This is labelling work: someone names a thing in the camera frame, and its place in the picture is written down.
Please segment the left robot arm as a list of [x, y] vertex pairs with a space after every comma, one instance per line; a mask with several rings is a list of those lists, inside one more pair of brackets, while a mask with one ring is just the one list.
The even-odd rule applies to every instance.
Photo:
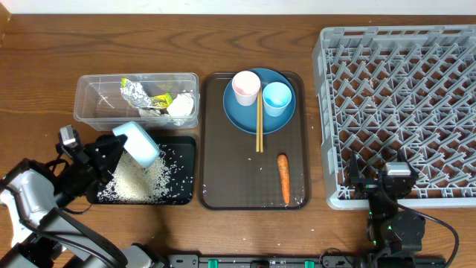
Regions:
[[23, 159], [1, 180], [1, 203], [13, 223], [11, 250], [2, 267], [52, 267], [62, 252], [73, 252], [68, 267], [162, 267], [167, 264], [134, 243], [120, 250], [71, 216], [76, 198], [108, 185], [123, 152], [139, 158], [155, 148], [148, 136], [109, 136], [82, 144], [72, 127], [62, 128], [58, 154], [41, 163]]

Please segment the foil snack wrapper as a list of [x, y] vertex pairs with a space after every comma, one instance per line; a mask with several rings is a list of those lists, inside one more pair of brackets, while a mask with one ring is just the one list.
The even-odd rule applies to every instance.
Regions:
[[150, 97], [139, 82], [124, 77], [120, 82], [120, 94], [130, 106], [138, 109], [166, 109], [173, 102], [170, 93]]

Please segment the white tissue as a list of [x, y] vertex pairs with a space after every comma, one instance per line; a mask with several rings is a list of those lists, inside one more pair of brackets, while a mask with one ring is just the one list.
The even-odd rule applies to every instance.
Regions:
[[139, 109], [139, 115], [141, 117], [149, 118], [149, 117], [170, 117], [170, 114], [162, 113], [160, 109]]
[[167, 112], [172, 117], [189, 116], [194, 108], [194, 98], [190, 93], [178, 94], [167, 107]]

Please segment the light blue rice bowl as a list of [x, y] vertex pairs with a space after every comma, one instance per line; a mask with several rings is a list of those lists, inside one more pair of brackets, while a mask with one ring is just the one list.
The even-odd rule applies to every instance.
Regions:
[[125, 135], [124, 149], [143, 168], [149, 168], [159, 157], [160, 149], [149, 134], [135, 121], [112, 129], [115, 136]]

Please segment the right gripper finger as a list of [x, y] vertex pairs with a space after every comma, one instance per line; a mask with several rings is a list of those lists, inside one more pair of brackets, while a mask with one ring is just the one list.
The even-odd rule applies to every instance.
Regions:
[[398, 176], [417, 177], [417, 172], [406, 158], [404, 150], [397, 152], [397, 164], [399, 165], [397, 168]]
[[359, 179], [359, 167], [356, 152], [353, 150], [350, 158], [350, 169], [348, 179]]

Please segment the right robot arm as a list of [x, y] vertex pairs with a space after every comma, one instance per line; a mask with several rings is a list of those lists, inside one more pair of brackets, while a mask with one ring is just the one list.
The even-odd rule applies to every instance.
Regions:
[[344, 184], [354, 197], [367, 200], [367, 239], [375, 249], [355, 261], [356, 267], [415, 267], [415, 253], [422, 250], [425, 218], [399, 208], [397, 200], [409, 195], [418, 174], [403, 153], [387, 162], [374, 177], [360, 174], [357, 154], [352, 152]]

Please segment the orange carrot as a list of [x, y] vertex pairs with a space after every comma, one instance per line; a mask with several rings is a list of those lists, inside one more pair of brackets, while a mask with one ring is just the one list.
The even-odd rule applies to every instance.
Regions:
[[289, 160], [285, 154], [280, 154], [277, 157], [277, 166], [280, 175], [280, 184], [282, 188], [283, 201], [286, 205], [291, 200], [291, 186], [290, 186], [290, 172]]

